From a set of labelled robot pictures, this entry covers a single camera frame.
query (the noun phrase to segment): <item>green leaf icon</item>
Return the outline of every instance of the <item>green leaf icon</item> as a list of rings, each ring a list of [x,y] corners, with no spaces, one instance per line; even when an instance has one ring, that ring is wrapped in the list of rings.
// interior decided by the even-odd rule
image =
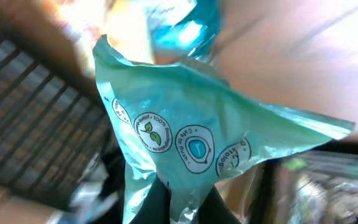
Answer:
[[[153,131],[152,133],[150,133],[150,138],[155,141],[158,146],[161,145],[161,137],[158,135],[158,133]]]
[[[152,124],[151,124],[150,122],[147,123],[147,124],[144,126],[144,128],[146,129],[147,132],[153,131],[153,126],[152,126]]]

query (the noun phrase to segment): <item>plastic packaging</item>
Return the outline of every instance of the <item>plastic packaging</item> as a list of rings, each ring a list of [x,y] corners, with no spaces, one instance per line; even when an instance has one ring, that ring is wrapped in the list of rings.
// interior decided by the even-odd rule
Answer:
[[[188,223],[215,182],[342,139],[354,127],[259,103],[188,64],[133,64],[106,36],[93,53],[99,94],[128,164],[124,223],[139,210],[157,173],[172,192],[172,221]]]

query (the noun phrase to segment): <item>green object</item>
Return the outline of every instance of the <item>green object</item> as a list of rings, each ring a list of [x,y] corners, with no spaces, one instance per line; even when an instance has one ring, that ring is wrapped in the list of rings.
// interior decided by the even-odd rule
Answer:
[[[172,193],[170,218],[187,223],[215,182],[342,139],[354,127],[243,96],[204,64],[133,64],[106,36],[94,58],[99,94],[130,166],[124,223],[140,210],[156,175]]]

